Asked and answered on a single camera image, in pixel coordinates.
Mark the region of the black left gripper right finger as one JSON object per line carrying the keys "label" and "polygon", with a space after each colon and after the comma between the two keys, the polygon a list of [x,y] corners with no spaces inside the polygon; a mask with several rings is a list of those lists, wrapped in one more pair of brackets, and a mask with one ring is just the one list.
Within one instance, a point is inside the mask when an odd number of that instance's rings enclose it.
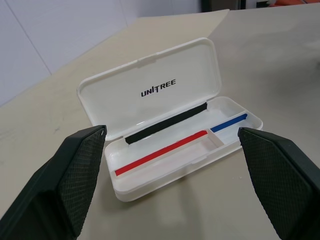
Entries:
{"label": "black left gripper right finger", "polygon": [[320,238],[320,169],[290,139],[241,127],[250,179],[282,240]]}

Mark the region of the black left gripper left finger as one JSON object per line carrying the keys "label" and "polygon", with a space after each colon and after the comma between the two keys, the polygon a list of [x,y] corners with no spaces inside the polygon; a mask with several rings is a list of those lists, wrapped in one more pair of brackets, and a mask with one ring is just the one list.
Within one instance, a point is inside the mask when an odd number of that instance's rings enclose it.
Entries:
{"label": "black left gripper left finger", "polygon": [[2,240],[75,240],[96,189],[107,128],[68,136],[0,220]]}

